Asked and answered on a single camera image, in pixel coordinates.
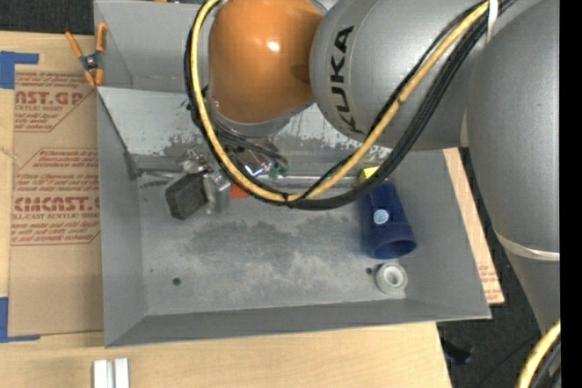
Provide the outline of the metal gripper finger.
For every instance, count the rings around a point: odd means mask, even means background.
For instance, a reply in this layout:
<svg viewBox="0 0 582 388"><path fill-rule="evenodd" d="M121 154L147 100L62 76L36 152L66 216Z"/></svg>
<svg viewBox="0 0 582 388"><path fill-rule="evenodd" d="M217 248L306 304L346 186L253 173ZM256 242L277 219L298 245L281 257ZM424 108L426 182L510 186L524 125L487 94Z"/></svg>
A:
<svg viewBox="0 0 582 388"><path fill-rule="evenodd" d="M204 174L203 186L205 189L209 214L221 214L230 205L231 182L220 171Z"/></svg>
<svg viewBox="0 0 582 388"><path fill-rule="evenodd" d="M177 165L186 174L204 174L211 171L206 157L195 149L188 149L176 158Z"/></svg>

